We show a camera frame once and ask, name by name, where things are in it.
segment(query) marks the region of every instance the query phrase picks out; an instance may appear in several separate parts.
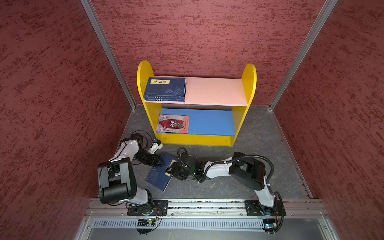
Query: wall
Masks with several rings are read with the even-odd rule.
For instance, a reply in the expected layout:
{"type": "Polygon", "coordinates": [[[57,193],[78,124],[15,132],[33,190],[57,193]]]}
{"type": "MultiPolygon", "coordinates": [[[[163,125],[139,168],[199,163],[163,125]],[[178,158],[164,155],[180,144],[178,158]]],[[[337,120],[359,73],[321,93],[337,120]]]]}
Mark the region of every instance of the wall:
{"type": "Polygon", "coordinates": [[[129,103],[79,0],[0,19],[0,239],[73,239],[129,103]]]}
{"type": "Polygon", "coordinates": [[[342,239],[384,235],[384,2],[339,0],[275,112],[342,239]]]}
{"type": "Polygon", "coordinates": [[[93,0],[137,103],[136,74],[241,78],[257,69],[253,104],[268,105],[324,0],[93,0]]]}

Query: book cover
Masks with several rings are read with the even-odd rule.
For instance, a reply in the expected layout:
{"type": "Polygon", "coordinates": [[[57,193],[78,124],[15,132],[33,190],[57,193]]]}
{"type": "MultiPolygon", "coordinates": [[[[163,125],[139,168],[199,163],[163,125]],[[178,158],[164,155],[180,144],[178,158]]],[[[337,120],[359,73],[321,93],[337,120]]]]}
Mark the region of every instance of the book cover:
{"type": "Polygon", "coordinates": [[[160,114],[156,132],[188,134],[189,116],[160,114]]]}
{"type": "Polygon", "coordinates": [[[185,78],[149,78],[143,97],[185,97],[185,78]]]}
{"type": "Polygon", "coordinates": [[[146,181],[157,187],[158,189],[165,191],[168,186],[172,175],[166,173],[166,169],[173,163],[177,162],[177,157],[171,156],[166,152],[161,154],[161,158],[164,161],[163,167],[154,167],[151,173],[148,175],[146,181]]]}

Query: metal corner post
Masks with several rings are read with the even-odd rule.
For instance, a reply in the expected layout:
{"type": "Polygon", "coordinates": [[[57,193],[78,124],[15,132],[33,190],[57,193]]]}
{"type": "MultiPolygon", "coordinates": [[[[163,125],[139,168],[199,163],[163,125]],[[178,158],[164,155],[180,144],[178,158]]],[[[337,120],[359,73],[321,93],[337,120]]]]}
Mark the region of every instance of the metal corner post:
{"type": "Polygon", "coordinates": [[[270,108],[273,110],[283,95],[284,90],[287,88],[289,82],[291,81],[293,75],[296,73],[297,69],[299,68],[301,62],[303,61],[305,55],[309,51],[309,49],[312,46],[312,43],[316,39],[317,35],[319,34],[321,28],[323,27],[325,21],[331,14],[333,7],[336,5],[338,0],[326,0],[323,7],[321,8],[319,15],[317,16],[316,20],[314,21],[310,31],[308,32],[307,37],[305,38],[303,44],[301,45],[301,48],[299,52],[297,53],[295,59],[293,60],[293,63],[291,67],[289,68],[287,74],[285,75],[283,82],[281,83],[279,89],[277,90],[275,96],[273,97],[270,108]]]}
{"type": "Polygon", "coordinates": [[[131,105],[132,109],[136,108],[135,100],[132,96],[131,91],[129,90],[128,84],[125,81],[125,77],[121,71],[121,68],[119,66],[119,63],[117,62],[117,59],[112,51],[111,46],[109,45],[107,36],[104,33],[104,30],[100,24],[99,18],[96,15],[95,9],[93,8],[93,5],[91,3],[91,0],[80,0],[81,4],[83,5],[85,12],[88,15],[89,20],[91,21],[91,24],[93,26],[93,29],[96,32],[97,37],[99,38],[99,41],[105,51],[105,54],[108,57],[109,62],[111,63],[111,66],[116,74],[116,77],[118,78],[120,85],[125,93],[125,96],[127,97],[129,104],[131,105]]]}

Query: blue book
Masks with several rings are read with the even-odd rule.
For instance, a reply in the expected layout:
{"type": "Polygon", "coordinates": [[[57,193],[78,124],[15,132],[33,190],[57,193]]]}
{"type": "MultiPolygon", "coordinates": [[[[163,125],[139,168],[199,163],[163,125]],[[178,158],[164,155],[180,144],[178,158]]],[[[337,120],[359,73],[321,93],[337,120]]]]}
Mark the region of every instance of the blue book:
{"type": "Polygon", "coordinates": [[[184,98],[185,78],[149,78],[144,91],[146,97],[184,98]]]}
{"type": "Polygon", "coordinates": [[[154,167],[152,172],[148,175],[146,181],[157,187],[160,190],[165,191],[168,186],[172,175],[166,173],[166,169],[173,163],[177,162],[177,157],[171,156],[166,152],[161,154],[161,158],[164,161],[163,167],[154,167]]]}

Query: stack of blue books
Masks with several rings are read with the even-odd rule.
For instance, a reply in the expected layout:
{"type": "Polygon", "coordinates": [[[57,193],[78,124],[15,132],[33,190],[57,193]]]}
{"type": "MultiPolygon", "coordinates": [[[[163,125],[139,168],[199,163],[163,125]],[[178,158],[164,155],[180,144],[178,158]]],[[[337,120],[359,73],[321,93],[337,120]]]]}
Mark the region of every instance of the stack of blue books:
{"type": "Polygon", "coordinates": [[[185,102],[185,78],[149,78],[144,91],[146,101],[185,102]]]}

